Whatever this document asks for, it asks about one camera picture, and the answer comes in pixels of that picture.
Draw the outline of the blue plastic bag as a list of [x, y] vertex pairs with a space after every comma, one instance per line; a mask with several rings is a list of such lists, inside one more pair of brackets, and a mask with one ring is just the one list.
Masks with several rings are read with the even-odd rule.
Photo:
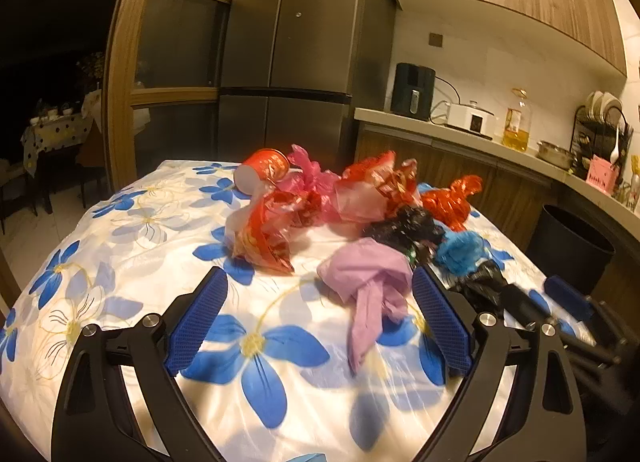
[[456, 277], [477, 270], [482, 260], [488, 260], [485, 240], [475, 231], [448, 231], [438, 246], [434, 261]]

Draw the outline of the black plastic bag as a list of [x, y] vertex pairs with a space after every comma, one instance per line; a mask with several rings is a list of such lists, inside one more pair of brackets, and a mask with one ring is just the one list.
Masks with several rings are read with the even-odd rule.
[[392, 218], [371, 222], [361, 237], [371, 238], [401, 252], [411, 268], [427, 263], [445, 237], [445, 229], [424, 208], [402, 206]]

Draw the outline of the orange red plastic bag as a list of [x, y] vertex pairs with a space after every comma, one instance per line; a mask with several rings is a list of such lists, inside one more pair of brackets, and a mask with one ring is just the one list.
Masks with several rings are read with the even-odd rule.
[[465, 175], [454, 180], [448, 188], [430, 189], [420, 195], [423, 207], [452, 231], [464, 231], [464, 223], [471, 213], [468, 197], [483, 190], [483, 179]]

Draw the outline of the pink plastic bag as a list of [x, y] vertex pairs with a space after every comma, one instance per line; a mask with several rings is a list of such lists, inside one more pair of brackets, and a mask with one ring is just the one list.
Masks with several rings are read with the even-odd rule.
[[322, 222], [340, 222], [341, 217], [334, 205], [335, 184], [340, 179], [332, 170], [322, 170], [318, 161], [312, 160], [305, 148], [292, 145], [288, 154], [290, 170], [277, 182], [280, 190], [294, 194], [314, 192], [320, 200], [320, 220]]

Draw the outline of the black trash bin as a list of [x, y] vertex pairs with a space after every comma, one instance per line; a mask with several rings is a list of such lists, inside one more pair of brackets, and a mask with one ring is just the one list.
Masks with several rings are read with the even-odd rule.
[[589, 222], [544, 204], [525, 254], [547, 277], [559, 276], [590, 295], [615, 252], [608, 238]]

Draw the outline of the kitchen counter with cabinets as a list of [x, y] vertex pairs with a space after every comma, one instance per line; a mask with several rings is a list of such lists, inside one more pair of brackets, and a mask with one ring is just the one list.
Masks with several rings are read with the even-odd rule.
[[564, 208], [600, 231], [615, 254], [593, 295], [608, 304], [639, 305], [639, 216], [612, 196], [529, 153], [446, 126], [358, 108], [356, 158], [393, 150], [418, 161], [418, 178], [447, 187], [464, 175], [483, 179], [471, 204], [518, 248], [526, 250], [544, 204]]

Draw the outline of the pink utensil box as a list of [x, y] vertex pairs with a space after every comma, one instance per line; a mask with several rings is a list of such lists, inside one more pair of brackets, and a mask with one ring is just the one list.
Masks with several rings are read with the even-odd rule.
[[600, 156], [593, 156], [590, 160], [586, 182], [610, 196], [614, 191], [619, 172], [620, 168], [617, 165], [613, 165]]

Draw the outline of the steel bowl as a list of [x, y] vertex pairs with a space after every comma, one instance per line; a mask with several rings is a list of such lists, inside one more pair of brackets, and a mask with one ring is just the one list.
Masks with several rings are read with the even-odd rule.
[[570, 170], [572, 168], [575, 159], [573, 152], [548, 141], [538, 141], [537, 146], [536, 157], [538, 159], [559, 167], [561, 170]]

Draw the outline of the black dish rack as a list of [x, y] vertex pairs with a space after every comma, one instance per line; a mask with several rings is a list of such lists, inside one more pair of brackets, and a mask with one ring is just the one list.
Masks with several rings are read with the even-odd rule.
[[586, 180], [594, 156], [608, 160], [612, 153], [617, 151], [617, 159], [613, 164], [620, 168], [616, 180], [616, 184], [619, 185], [622, 182], [632, 136], [634, 130], [624, 115], [620, 100], [610, 92], [595, 90], [574, 114], [570, 147], [575, 156], [573, 173]]

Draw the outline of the red paper cup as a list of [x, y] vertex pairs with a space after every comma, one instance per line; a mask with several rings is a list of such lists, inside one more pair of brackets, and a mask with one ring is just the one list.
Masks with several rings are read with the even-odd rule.
[[280, 182], [289, 169], [284, 153], [273, 148], [259, 149], [235, 169], [235, 187], [250, 196], [261, 182]]

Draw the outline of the cooking oil bottle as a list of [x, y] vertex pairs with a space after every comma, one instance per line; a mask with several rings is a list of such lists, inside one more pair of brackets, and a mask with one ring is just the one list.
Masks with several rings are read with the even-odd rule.
[[512, 97], [506, 110], [501, 143], [510, 149], [526, 152], [533, 112], [524, 89], [512, 88], [511, 92]]

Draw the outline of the white rice cooker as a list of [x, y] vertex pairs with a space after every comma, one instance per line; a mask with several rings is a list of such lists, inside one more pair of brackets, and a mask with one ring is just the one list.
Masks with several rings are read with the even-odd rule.
[[494, 138], [496, 117], [493, 113], [472, 104], [450, 104], [446, 125], [462, 132], [473, 134], [488, 140]]

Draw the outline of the black air fryer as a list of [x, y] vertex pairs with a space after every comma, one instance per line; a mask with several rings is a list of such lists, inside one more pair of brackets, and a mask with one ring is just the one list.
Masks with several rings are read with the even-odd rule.
[[428, 121], [431, 116], [436, 73], [427, 66], [396, 64], [390, 112]]

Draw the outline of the dark steel refrigerator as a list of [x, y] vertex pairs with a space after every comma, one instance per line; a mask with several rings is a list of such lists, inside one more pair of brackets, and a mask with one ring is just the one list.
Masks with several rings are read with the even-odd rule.
[[394, 0], [232, 0], [217, 151], [304, 147], [339, 172], [354, 159], [355, 111], [384, 106]]

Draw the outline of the wall socket plate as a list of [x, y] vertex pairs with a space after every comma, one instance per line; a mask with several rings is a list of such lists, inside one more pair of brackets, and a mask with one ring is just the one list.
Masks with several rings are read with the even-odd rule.
[[442, 48], [444, 37], [442, 34], [430, 33], [428, 34], [428, 44], [433, 47]]

